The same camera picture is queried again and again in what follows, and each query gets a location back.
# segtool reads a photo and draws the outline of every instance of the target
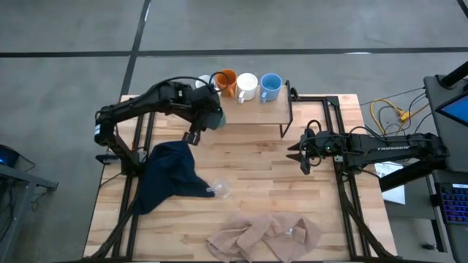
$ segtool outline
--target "white paper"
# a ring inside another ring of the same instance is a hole
[[[401,168],[403,168],[403,165],[396,164],[391,161],[375,164],[375,171],[381,178],[389,175],[392,172],[395,172],[396,170],[400,170]],[[382,195],[384,200],[402,205],[405,204],[404,186],[395,187],[391,190],[385,191],[382,193]]]

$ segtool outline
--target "mug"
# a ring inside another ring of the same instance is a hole
[[[245,101],[255,98],[257,93],[258,79],[252,73],[240,74],[237,78],[237,87],[239,89],[238,101],[243,104]]]
[[[223,69],[222,72],[226,75],[216,74],[216,86],[221,91],[221,96],[233,98],[237,88],[237,74],[232,69]]]
[[[210,76],[209,75],[201,75],[198,78],[201,79],[201,80],[204,80],[206,82],[210,81]],[[203,82],[201,82],[199,80],[195,81],[195,88],[203,87],[204,85],[205,85],[205,83],[203,83]]]
[[[283,86],[283,81],[280,76],[268,73],[263,75],[260,81],[260,102],[271,102],[278,99],[279,92]]]

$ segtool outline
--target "blue mug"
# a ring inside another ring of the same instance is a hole
[[[278,99],[279,92],[283,86],[283,81],[280,76],[268,73],[263,75],[260,81],[260,102],[271,102]]]

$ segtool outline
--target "orange mug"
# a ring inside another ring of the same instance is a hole
[[[223,69],[224,74],[216,74],[216,86],[221,91],[221,96],[233,98],[237,88],[237,74],[232,69]]]

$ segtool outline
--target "computer monitor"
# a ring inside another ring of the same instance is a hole
[[[440,105],[436,112],[468,126],[468,91]]]

